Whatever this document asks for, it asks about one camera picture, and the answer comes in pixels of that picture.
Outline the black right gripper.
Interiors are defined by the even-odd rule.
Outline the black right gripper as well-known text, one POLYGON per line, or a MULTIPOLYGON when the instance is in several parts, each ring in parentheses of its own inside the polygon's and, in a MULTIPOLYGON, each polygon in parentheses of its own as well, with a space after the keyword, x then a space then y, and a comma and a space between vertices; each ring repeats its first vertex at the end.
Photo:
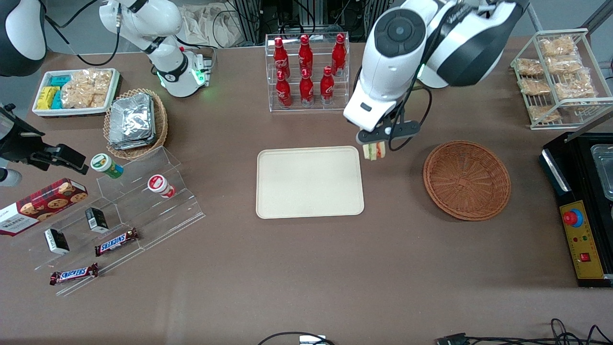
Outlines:
POLYGON ((57 165, 59 161, 63 166, 79 174, 87 174, 89 167, 86 164, 85 155, 70 146, 58 144, 57 161, 53 161, 53 155, 48 151, 52 146, 43 143, 42 140, 45 134, 15 116, 13 109, 13 105, 2 105, 1 107, 0 156, 2 159, 35 167, 57 165))

